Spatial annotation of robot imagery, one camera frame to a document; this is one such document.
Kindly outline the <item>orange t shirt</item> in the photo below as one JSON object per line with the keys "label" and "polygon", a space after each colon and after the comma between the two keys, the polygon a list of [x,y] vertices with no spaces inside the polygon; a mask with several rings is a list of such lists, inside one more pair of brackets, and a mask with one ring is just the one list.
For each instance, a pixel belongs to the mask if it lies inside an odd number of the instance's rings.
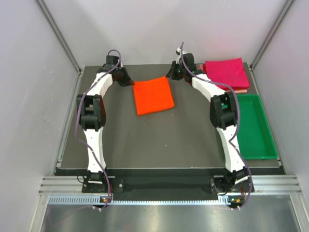
{"label": "orange t shirt", "polygon": [[149,81],[137,81],[133,86],[133,92],[138,116],[174,107],[169,81],[165,76]]}

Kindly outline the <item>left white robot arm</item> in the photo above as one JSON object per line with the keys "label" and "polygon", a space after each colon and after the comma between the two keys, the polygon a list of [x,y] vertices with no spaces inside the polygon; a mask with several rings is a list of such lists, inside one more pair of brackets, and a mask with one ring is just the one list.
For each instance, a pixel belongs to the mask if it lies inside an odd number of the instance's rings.
{"label": "left white robot arm", "polygon": [[134,84],[119,56],[107,55],[106,63],[98,69],[89,89],[76,98],[77,122],[81,126],[88,151],[88,167],[83,181],[83,193],[108,193],[111,187],[106,173],[103,155],[103,129],[106,123],[106,111],[103,97],[109,87],[117,82],[122,87]]}

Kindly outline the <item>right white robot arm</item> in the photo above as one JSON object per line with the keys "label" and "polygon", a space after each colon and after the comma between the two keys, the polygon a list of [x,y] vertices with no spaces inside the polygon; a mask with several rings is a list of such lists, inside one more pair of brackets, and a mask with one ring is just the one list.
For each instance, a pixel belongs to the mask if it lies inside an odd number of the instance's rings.
{"label": "right white robot arm", "polygon": [[167,78],[185,80],[210,103],[210,121],[217,129],[225,155],[226,174],[213,182],[212,187],[221,194],[237,191],[248,180],[248,168],[241,156],[237,134],[239,131],[239,102],[233,91],[220,88],[223,84],[210,80],[199,70],[191,53],[177,49]]}

